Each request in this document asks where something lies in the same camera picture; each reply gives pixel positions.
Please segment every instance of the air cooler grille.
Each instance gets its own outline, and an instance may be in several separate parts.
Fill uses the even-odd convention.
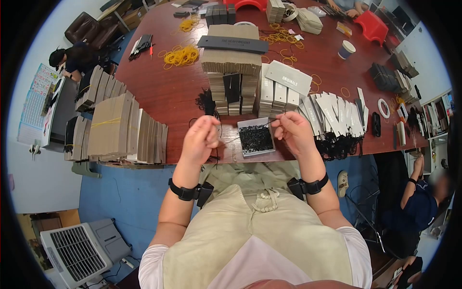
[[[56,249],[75,281],[80,281],[104,268],[82,227],[51,233]]]

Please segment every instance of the red table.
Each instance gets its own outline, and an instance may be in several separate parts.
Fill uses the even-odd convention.
[[[309,0],[295,1],[299,7],[318,6],[318,2]],[[164,70],[162,57],[157,57],[162,50],[170,51],[175,45],[190,38],[198,39],[207,34],[207,26],[196,29],[192,33],[178,32],[174,35],[170,33],[178,30],[181,19],[174,18],[173,13],[178,9],[172,5],[162,4],[151,9],[136,29],[130,43],[125,50],[115,78],[124,82],[127,89],[133,93],[136,100],[140,103],[140,108],[146,110],[155,120],[169,126],[167,139],[167,164],[178,162],[183,137],[188,130],[189,121],[194,117],[204,115],[195,104],[195,99],[202,92],[203,88],[208,88],[209,83],[206,75],[202,71],[201,58],[190,66],[172,67]],[[259,29],[270,31],[266,14],[260,12],[256,7],[243,6],[236,12],[236,21],[250,21],[257,25]],[[342,96],[341,88],[349,90],[351,96],[347,98],[354,102],[358,97],[357,87],[362,88],[365,104],[369,108],[369,115],[373,112],[380,113],[377,106],[379,98],[383,98],[387,103],[394,98],[391,92],[379,91],[369,75],[368,69],[373,62],[385,65],[389,55],[376,42],[369,42],[361,35],[361,27],[353,22],[347,23],[353,31],[353,36],[347,36],[336,30],[337,21],[329,16],[321,18],[324,25],[319,35],[302,32],[296,22],[282,23],[282,27],[287,30],[293,29],[297,34],[300,33],[304,40],[304,49],[292,47],[294,56],[298,61],[293,66],[306,74],[317,74],[322,79],[320,92],[332,92]],[[138,59],[129,61],[128,56],[137,39],[143,34],[152,34],[152,42],[155,43],[152,61],[149,52],[143,52]],[[351,55],[346,61],[338,57],[337,52],[343,40],[349,40],[355,47],[356,53]],[[275,51],[289,49],[289,43],[274,43],[269,46],[270,50],[265,55],[272,60],[282,61],[282,57]],[[276,151],[254,157],[243,158],[242,147],[238,138],[236,123],[241,120],[256,118],[256,115],[240,115],[237,117],[222,116],[222,136],[221,140],[226,145],[218,148],[221,157],[220,162],[260,162],[293,160],[294,156],[288,151],[283,141],[275,141]],[[388,152],[393,150],[393,123],[399,122],[397,113],[391,115],[389,122],[385,123],[382,118],[382,136],[376,138],[371,133],[371,116],[369,118],[369,128],[363,141],[363,153],[373,154]],[[428,141],[419,133],[415,134],[416,147],[425,147]],[[413,148],[413,140],[407,137],[407,145],[398,149]]]

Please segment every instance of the black wrist strap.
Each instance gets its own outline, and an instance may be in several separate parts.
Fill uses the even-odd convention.
[[[178,195],[178,198],[182,201],[197,200],[199,197],[199,192],[197,189],[201,187],[200,184],[197,184],[197,186],[192,189],[186,189],[184,187],[178,188],[175,186],[171,178],[169,179],[169,186],[172,192]]]
[[[287,186],[289,187],[290,191],[294,196],[303,200],[303,195],[315,195],[321,191],[321,189],[327,184],[329,181],[329,176],[326,174],[321,180],[314,181],[312,183],[307,183],[302,179],[292,178],[288,183]]]

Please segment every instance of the paper cup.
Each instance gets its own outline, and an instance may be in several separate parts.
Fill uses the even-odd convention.
[[[341,59],[347,59],[351,54],[356,52],[356,48],[347,40],[343,40],[342,47],[339,50]]]

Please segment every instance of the white t-shirt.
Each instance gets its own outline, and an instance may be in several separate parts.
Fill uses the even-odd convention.
[[[358,230],[353,227],[340,227],[337,231],[345,238],[353,286],[370,288],[372,267],[366,242]],[[168,249],[166,245],[153,245],[144,252],[138,273],[142,289],[164,288],[163,259]],[[286,280],[294,285],[312,281],[289,259],[261,239],[251,236],[212,280],[207,289],[241,289],[254,282],[267,279]]]

